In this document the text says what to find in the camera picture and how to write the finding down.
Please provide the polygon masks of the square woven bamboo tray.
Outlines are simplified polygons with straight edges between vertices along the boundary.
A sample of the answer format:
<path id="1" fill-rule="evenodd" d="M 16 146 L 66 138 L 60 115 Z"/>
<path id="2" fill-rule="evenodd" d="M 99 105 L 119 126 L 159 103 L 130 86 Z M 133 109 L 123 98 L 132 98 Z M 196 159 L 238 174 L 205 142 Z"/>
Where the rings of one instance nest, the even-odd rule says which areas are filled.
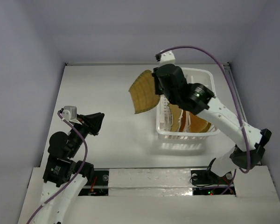
<path id="1" fill-rule="evenodd" d="M 172 124 L 171 124 L 170 131 L 179 132 L 183 110 L 179 108 L 177 105 L 168 104 L 168 106 L 172 117 L 171 119 Z"/>

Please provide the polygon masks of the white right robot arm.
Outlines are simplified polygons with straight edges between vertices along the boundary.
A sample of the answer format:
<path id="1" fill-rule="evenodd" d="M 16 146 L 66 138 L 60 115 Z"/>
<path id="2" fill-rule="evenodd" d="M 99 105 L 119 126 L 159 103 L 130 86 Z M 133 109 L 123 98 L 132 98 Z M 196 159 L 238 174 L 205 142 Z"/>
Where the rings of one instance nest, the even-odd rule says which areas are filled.
<path id="1" fill-rule="evenodd" d="M 265 153 L 265 145 L 270 140 L 268 129 L 259 130 L 239 120 L 237 115 L 226 108 L 215 95 L 213 76 L 206 70 L 181 68 L 172 64 L 153 70 L 145 70 L 137 77 L 126 75 L 124 81 L 129 85 L 123 91 L 130 98 L 119 96 L 121 81 L 118 76 L 104 77 L 109 84 L 91 84 L 91 95 L 97 103 L 106 105 L 112 126 L 113 137 L 120 132 L 141 136 L 147 141 L 147 126 L 150 119 L 130 120 L 130 114 L 141 114 L 154 109 L 160 99 L 168 100 L 169 106 L 189 113 L 189 131 L 193 132 L 194 123 L 201 120 L 216 127 L 234 142 L 234 147 L 221 157 L 210 161 L 208 168 L 198 174 L 198 181 L 218 182 L 235 169 L 249 171 L 255 167 Z"/>

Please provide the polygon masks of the rounded woven bamboo tray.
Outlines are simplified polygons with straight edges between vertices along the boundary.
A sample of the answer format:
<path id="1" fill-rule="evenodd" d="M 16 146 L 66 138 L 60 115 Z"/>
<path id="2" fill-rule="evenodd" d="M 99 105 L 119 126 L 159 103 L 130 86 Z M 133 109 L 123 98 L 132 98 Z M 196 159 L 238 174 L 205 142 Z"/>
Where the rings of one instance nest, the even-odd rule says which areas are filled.
<path id="1" fill-rule="evenodd" d="M 154 77 L 151 70 L 143 71 L 133 82 L 129 88 L 131 95 L 134 113 L 140 114 L 155 108 L 160 96 L 155 94 Z"/>

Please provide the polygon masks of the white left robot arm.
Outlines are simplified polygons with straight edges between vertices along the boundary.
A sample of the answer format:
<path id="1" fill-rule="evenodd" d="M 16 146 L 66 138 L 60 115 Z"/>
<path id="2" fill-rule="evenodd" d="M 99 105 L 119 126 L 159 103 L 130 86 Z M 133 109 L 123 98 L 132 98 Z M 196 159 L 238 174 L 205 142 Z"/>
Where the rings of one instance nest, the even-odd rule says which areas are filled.
<path id="1" fill-rule="evenodd" d="M 66 106 L 57 115 L 71 130 L 69 133 L 56 132 L 49 139 L 40 210 L 34 224 L 63 224 L 83 186 L 94 179 L 94 166 L 86 162 L 88 149 L 81 161 L 73 161 L 73 158 L 82 145 L 87 146 L 88 135 L 98 135 L 104 113 L 81 115 L 77 114 L 76 107 Z"/>

